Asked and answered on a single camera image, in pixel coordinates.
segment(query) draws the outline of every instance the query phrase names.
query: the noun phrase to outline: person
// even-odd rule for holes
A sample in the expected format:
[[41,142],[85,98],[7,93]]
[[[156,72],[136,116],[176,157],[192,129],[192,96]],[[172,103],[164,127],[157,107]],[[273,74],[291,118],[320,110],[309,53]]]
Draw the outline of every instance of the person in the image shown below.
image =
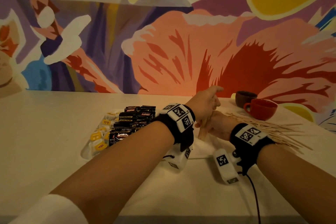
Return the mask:
[[[221,90],[212,86],[198,92],[185,105],[195,115],[195,127],[200,127],[202,120],[211,116],[205,129],[220,139],[229,140],[239,122],[215,111],[220,106],[216,93]],[[127,140],[104,150],[11,224],[113,223],[173,144],[174,137],[168,127],[154,121]],[[106,169],[106,163],[118,165]],[[275,144],[268,144],[259,151],[256,164],[307,222],[335,222],[335,177]]]

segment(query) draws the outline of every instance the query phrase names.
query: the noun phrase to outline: person's right hand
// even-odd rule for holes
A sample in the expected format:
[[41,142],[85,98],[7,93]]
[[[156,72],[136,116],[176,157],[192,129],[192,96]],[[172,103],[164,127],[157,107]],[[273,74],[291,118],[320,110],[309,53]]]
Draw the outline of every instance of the person's right hand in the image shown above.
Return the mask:
[[[218,111],[213,111],[211,118],[208,120],[205,131],[223,140],[230,140],[231,131],[240,122],[236,119],[226,116]],[[196,128],[201,127],[202,121],[195,124]]]

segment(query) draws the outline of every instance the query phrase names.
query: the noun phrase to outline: person's right arm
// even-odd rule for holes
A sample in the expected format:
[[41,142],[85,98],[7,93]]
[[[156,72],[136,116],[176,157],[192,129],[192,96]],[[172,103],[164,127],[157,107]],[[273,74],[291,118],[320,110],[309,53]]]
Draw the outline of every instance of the person's right arm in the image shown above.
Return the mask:
[[[230,133],[237,124],[237,120],[214,111],[206,129],[218,138],[229,140]],[[335,177],[274,144],[261,149],[257,165],[263,175],[307,222],[335,222]]]

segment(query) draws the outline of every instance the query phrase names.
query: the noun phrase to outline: yellow label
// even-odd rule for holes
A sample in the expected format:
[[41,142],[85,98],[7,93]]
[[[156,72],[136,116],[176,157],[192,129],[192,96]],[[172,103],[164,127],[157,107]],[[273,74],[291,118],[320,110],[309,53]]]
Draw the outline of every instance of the yellow label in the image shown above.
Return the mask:
[[104,139],[105,139],[105,140],[108,140],[109,138],[110,138],[110,133],[107,132],[107,133],[104,135]]
[[104,149],[107,148],[107,144],[104,143],[104,142],[101,142],[101,143],[95,145],[94,148],[96,149],[96,151],[101,151],[101,150],[104,150]]
[[110,120],[103,120],[102,123],[104,125],[111,125],[111,121]]
[[106,127],[97,128],[97,131],[104,131],[104,132],[106,132],[107,128]]
[[102,133],[100,131],[95,132],[91,135],[90,140],[91,141],[96,141],[102,137]]

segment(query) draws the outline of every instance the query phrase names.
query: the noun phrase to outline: table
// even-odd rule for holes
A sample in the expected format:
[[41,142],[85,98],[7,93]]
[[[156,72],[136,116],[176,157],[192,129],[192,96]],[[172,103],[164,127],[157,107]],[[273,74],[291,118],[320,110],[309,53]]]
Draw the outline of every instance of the table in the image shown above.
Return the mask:
[[[86,136],[111,109],[185,103],[189,97],[23,91],[0,99],[0,223],[7,223],[71,175],[85,161]],[[222,106],[237,108],[230,99]],[[279,107],[274,122],[303,123],[316,136],[301,140],[302,158],[336,176],[336,136]],[[254,166],[262,223],[305,223]],[[214,161],[192,159],[178,173],[161,162],[128,201],[116,223],[255,223],[248,179],[224,185]]]

